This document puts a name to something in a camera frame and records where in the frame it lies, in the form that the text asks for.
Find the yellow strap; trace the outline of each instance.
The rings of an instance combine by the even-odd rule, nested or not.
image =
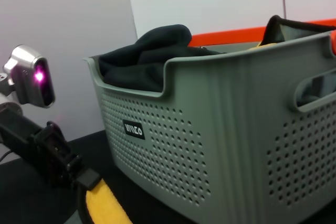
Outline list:
[[[132,223],[103,179],[87,191],[86,205],[94,224]]]

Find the gray plastic basket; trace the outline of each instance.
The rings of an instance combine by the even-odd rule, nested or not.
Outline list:
[[[336,197],[336,94],[295,103],[299,83],[336,70],[330,33],[171,59],[162,93],[107,85],[86,60],[116,165],[191,220],[294,224]]]

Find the black cloth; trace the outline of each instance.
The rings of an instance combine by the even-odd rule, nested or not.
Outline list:
[[[71,141],[70,146],[104,177],[133,224],[193,224],[115,167],[104,132]],[[51,188],[22,159],[0,165],[1,224],[63,224],[75,210],[74,192]],[[303,224],[334,223],[336,200]]]
[[[191,39],[189,29],[183,25],[153,29],[134,45],[99,56],[103,81],[127,89],[162,92],[163,67],[169,59],[220,54],[188,47]]]
[[[280,43],[292,39],[303,38],[315,34],[335,30],[335,26],[324,26],[313,23],[299,22],[273,16],[267,23],[261,46]]]

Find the black surface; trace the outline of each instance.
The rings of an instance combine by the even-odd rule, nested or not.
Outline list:
[[[70,145],[86,164],[104,177],[133,224],[192,224],[151,197],[114,166],[104,132],[72,141]],[[0,165],[1,224],[62,224],[75,207],[75,193],[50,188],[23,160]],[[336,201],[304,222],[334,223]]]

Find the silver camera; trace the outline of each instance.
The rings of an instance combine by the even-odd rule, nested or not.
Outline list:
[[[48,62],[26,45],[16,47],[4,66],[6,75],[0,77],[0,92],[13,93],[20,104],[48,108],[55,101]]]

